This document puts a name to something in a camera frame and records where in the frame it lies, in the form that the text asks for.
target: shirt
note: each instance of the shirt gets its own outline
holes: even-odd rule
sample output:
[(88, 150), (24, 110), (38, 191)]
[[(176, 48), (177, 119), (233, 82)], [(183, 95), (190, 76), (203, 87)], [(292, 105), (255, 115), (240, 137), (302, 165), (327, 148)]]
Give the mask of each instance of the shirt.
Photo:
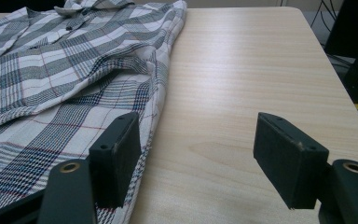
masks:
[(97, 210), (102, 223), (129, 220), (185, 17), (184, 1), (68, 0), (0, 19), (0, 208), (44, 188), (53, 166), (86, 158), (116, 117), (137, 111), (142, 156), (125, 205)]

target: black cable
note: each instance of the black cable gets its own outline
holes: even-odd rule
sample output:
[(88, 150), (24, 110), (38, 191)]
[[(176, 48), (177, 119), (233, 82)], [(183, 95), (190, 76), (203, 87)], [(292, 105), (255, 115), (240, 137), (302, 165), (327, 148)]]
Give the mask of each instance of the black cable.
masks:
[(350, 68), (349, 66), (347, 66), (346, 64), (340, 64), (340, 63), (331, 63), (333, 66), (337, 66), (337, 67), (343, 67), (343, 68)]
[(341, 62), (341, 63), (345, 63), (347, 66), (351, 66), (351, 63), (350, 63), (350, 62), (345, 61), (345, 60), (343, 60), (343, 59), (340, 59), (340, 58), (338, 58), (336, 55), (331, 55), (331, 54), (326, 54), (326, 55), (327, 55), (327, 57), (332, 58), (332, 59), (334, 59), (334, 60), (336, 60), (336, 61), (339, 61), (339, 62)]
[(337, 18), (336, 10), (334, 9), (334, 5), (333, 5), (333, 1), (332, 1), (332, 0), (330, 0), (330, 6), (331, 6), (331, 10), (332, 10), (333, 13), (334, 13), (334, 16)]
[(324, 26), (326, 27), (326, 29), (328, 30), (328, 32), (331, 32), (331, 30), (328, 28), (326, 22), (324, 21), (324, 14), (322, 13), (322, 11), (321, 11), (321, 18), (322, 18), (322, 21), (324, 22)]
[(330, 14), (330, 16), (333, 18), (333, 20), (336, 20), (336, 17), (333, 15), (333, 13), (331, 13), (330, 8), (327, 6), (327, 4), (324, 2), (324, 0), (322, 0), (322, 4), (324, 4), (324, 7), (326, 8), (326, 10)]
[(313, 18), (313, 21), (312, 21), (312, 23), (310, 24), (310, 27), (313, 26), (313, 23), (315, 22), (316, 18), (318, 17), (318, 14), (319, 14), (319, 11), (321, 10), (321, 7), (322, 7), (322, 2), (321, 2), (321, 4), (319, 5), (318, 10), (316, 11), (315, 17)]

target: table surface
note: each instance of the table surface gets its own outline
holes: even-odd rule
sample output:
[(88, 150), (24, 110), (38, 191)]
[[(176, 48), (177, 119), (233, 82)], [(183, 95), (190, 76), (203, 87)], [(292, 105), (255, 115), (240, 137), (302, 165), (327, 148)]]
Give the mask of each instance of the table surface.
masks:
[(131, 223), (318, 223), (253, 158), (258, 112), (358, 161), (358, 113), (298, 9), (189, 9)]

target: plaid fabric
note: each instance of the plaid fabric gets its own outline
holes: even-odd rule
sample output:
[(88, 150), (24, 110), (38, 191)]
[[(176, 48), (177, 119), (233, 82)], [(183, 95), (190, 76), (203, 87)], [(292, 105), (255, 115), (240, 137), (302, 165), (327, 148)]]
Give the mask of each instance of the plaid fabric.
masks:
[(184, 1), (68, 0), (0, 19), (0, 208), (44, 188), (53, 166), (86, 158), (116, 117), (137, 111), (143, 153), (125, 205), (97, 211), (101, 223), (129, 221), (185, 15)]

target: gray floor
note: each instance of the gray floor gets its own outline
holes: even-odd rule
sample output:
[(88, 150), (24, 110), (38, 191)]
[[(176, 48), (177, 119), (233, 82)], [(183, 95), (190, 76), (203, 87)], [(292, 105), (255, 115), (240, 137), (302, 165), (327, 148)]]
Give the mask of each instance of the gray floor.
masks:
[[(303, 14), (304, 14), (304, 17), (307, 19), (309, 25), (311, 25), (313, 19), (315, 18), (316, 12), (315, 11), (303, 12)], [(334, 24), (334, 20), (332, 19), (332, 17), (330, 16), (330, 14), (328, 12), (323, 12), (323, 15), (324, 15), (324, 21), (325, 21), (327, 27), (331, 30), (331, 28), (333, 27), (333, 24)], [(315, 33), (316, 37), (318, 38), (318, 40), (321, 44), (324, 44), (327, 41), (327, 38), (328, 38), (330, 32), (325, 27), (320, 13), (316, 17), (316, 20), (313, 23), (311, 29), (312, 29), (313, 33)], [(350, 59), (350, 58), (342, 58), (342, 59), (344, 59), (348, 62), (351, 62), (351, 63), (353, 63), (353, 61), (354, 61), (354, 59)], [(330, 60), (331, 64), (333, 65), (334, 69), (336, 70), (337, 75), (342, 79), (349, 69), (348, 66), (346, 64), (341, 63), (334, 59), (329, 59), (329, 60)]]

